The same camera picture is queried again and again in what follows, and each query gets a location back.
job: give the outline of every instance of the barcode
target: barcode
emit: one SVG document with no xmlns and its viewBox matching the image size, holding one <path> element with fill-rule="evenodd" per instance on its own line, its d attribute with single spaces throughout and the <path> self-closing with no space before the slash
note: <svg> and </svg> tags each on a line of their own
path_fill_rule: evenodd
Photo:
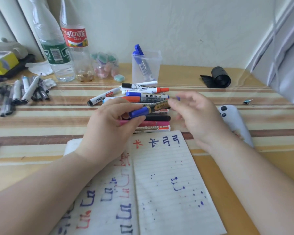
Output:
<svg viewBox="0 0 294 235">
<path fill-rule="evenodd" d="M 51 49 L 51 54 L 53 56 L 53 58 L 55 59 L 55 61 L 61 61 L 63 60 L 60 50 L 58 49 Z"/>
</svg>

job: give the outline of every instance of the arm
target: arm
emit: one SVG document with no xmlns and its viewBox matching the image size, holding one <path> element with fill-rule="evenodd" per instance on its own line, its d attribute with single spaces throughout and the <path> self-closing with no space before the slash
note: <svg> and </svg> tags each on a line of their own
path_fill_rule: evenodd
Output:
<svg viewBox="0 0 294 235">
<path fill-rule="evenodd" d="M 196 92 L 169 99 L 196 143 L 216 161 L 261 234 L 294 234 L 294 181 L 236 137 L 213 103 Z"/>
<path fill-rule="evenodd" d="M 145 117 L 123 126 L 118 117 L 139 108 L 121 98 L 110 100 L 94 112 L 75 152 L 1 191 L 0 235 L 48 234 L 90 179 L 124 151 Z"/>
</svg>

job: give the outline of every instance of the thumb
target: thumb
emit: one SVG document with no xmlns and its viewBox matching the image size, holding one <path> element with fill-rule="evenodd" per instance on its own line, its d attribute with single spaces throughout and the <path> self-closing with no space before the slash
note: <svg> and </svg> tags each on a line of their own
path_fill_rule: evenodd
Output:
<svg viewBox="0 0 294 235">
<path fill-rule="evenodd" d="M 138 116 L 136 118 L 131 119 L 128 123 L 121 126 L 120 128 L 124 132 L 124 135 L 128 138 L 130 137 L 135 129 L 146 119 L 145 115 Z"/>
<path fill-rule="evenodd" d="M 169 105 L 185 119 L 194 109 L 176 99 L 168 99 Z"/>
</svg>

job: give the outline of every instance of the white wall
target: white wall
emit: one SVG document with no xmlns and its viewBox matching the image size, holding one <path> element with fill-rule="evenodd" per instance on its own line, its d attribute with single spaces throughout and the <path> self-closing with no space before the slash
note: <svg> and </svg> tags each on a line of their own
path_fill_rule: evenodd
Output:
<svg viewBox="0 0 294 235">
<path fill-rule="evenodd" d="M 59 19 L 60 0 L 47 0 Z M 277 0 L 277 14 L 290 0 Z M 272 24 L 273 0 L 77 0 L 91 52 L 161 50 L 163 64 L 246 68 Z"/>
</svg>

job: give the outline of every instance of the green bottle label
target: green bottle label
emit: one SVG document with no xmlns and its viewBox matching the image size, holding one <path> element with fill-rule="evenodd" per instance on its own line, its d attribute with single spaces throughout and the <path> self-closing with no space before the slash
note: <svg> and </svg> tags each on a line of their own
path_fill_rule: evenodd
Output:
<svg viewBox="0 0 294 235">
<path fill-rule="evenodd" d="M 42 44 L 42 46 L 50 64 L 63 64 L 71 61 L 69 51 L 65 43 L 59 45 Z"/>
</svg>

